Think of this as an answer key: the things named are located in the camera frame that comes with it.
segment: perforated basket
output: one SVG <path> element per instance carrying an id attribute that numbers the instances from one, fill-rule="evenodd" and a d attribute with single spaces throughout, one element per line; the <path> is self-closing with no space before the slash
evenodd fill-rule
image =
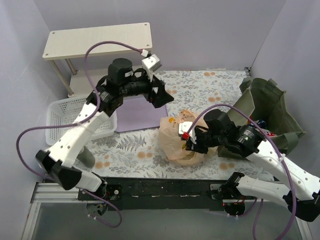
<path id="1" fill-rule="evenodd" d="M 72 124 L 81 112 L 86 97 L 71 97 L 52 102 L 46 113 L 46 125 L 58 126 Z M 108 137 L 114 134 L 117 128 L 117 114 L 112 116 L 102 124 L 92 135 L 91 140 Z M 69 128 L 53 128 L 45 130 L 45 141 L 48 145 L 54 145 Z"/>

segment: floral tablecloth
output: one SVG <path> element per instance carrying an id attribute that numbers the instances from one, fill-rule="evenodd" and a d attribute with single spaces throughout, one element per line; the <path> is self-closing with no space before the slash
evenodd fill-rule
<path id="1" fill-rule="evenodd" d="M 174 101 L 167 104 L 170 116 L 187 109 L 200 113 L 207 107 L 224 103 L 233 105 L 241 96 L 239 85 L 245 71 L 197 70 L 158 71 Z M 227 180 L 241 172 L 265 181 L 273 176 L 247 160 L 218 157 L 195 166 L 179 166 L 166 160 L 158 144 L 158 128 L 117 133 L 90 141 L 86 146 L 95 156 L 92 171 L 103 177 L 175 178 Z"/>

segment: purple mat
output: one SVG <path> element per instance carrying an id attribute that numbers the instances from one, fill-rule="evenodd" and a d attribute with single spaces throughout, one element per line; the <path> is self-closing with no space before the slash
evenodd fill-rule
<path id="1" fill-rule="evenodd" d="M 160 126 L 160 119 L 168 116 L 167 107 L 160 108 L 146 101 L 143 96 L 126 98 L 116 110 L 116 132 L 127 132 Z"/>

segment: gray cylinder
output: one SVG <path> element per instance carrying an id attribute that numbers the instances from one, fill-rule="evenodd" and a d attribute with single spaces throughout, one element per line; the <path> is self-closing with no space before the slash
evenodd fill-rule
<path id="1" fill-rule="evenodd" d="M 96 163 L 95 157 L 86 146 L 83 147 L 76 158 L 87 168 L 92 168 Z"/>

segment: beige plastic bag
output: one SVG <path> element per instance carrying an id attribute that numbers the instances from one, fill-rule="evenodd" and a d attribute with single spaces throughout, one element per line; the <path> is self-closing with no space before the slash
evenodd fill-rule
<path id="1" fill-rule="evenodd" d="M 192 166 L 203 162 L 211 157 L 216 151 L 216 147 L 209 148 L 207 154 L 201 154 L 186 150 L 186 141 L 182 141 L 178 136 L 179 124 L 183 122 L 193 122 L 198 114 L 192 111 L 182 110 L 174 118 L 172 116 L 163 117 L 160 120 L 159 145 L 166 154 L 168 160 L 182 166 Z M 206 122 L 201 118 L 197 125 L 207 128 Z"/>

